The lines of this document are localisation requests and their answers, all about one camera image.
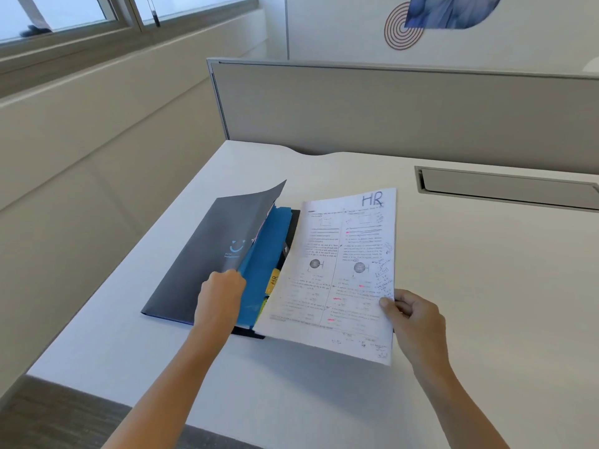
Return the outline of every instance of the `printed document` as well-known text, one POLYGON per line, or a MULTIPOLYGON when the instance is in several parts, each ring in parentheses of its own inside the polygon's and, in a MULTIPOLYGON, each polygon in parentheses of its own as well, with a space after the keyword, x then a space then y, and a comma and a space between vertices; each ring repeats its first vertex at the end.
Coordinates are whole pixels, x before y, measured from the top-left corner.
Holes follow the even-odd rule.
POLYGON ((395 189, 304 202, 258 334, 391 364, 395 189))

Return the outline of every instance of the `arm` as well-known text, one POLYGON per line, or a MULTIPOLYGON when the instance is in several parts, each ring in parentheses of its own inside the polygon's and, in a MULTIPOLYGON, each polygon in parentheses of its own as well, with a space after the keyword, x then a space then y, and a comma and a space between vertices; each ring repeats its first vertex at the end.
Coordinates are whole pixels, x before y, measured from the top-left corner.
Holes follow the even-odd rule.
POLYGON ((453 373, 438 307, 407 290, 395 290, 395 301, 384 297, 381 306, 451 448, 509 449, 453 373))
POLYGON ((246 281, 230 270, 202 284, 194 326, 167 368, 104 444, 104 449, 174 448, 199 387, 235 326, 246 281))

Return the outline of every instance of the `smiley face logo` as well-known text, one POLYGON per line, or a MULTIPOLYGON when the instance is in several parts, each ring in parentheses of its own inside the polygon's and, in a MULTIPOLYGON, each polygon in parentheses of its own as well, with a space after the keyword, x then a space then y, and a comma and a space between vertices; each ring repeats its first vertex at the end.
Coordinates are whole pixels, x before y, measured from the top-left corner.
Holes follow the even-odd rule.
POLYGON ((241 247, 240 247, 239 249, 233 249, 233 246, 232 246, 232 245, 230 245, 230 246, 229 246, 229 250, 230 250, 231 252, 233 252, 233 253, 235 253, 235 252, 239 252, 241 249, 243 249, 243 246, 244 246, 244 244, 243 244, 243 243, 244 243, 244 242, 245 242, 245 240, 241 241, 241 247))

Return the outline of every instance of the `white desk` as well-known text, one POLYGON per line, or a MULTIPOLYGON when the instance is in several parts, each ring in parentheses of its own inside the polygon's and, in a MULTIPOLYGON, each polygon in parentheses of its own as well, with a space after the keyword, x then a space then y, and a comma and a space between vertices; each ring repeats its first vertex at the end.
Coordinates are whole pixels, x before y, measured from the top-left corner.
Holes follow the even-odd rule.
MULTIPOLYGON (((216 197, 287 179, 278 205, 396 187, 395 285, 436 301, 455 370, 513 448, 599 441, 599 214, 423 195, 414 166, 599 176, 226 142, 34 364, 133 405, 189 326, 139 313, 216 197)), ((447 447, 397 346, 393 366, 231 336, 187 423, 266 448, 447 447)))

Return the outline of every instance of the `floor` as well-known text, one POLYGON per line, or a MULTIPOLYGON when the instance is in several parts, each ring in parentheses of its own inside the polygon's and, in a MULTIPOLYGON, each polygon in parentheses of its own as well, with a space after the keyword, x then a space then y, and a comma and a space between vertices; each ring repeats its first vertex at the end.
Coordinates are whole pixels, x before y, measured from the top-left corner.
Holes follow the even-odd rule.
MULTIPOLYGON (((24 377, 0 409, 0 449, 100 448, 130 407, 24 377)), ((185 426, 179 449, 258 449, 185 426)))

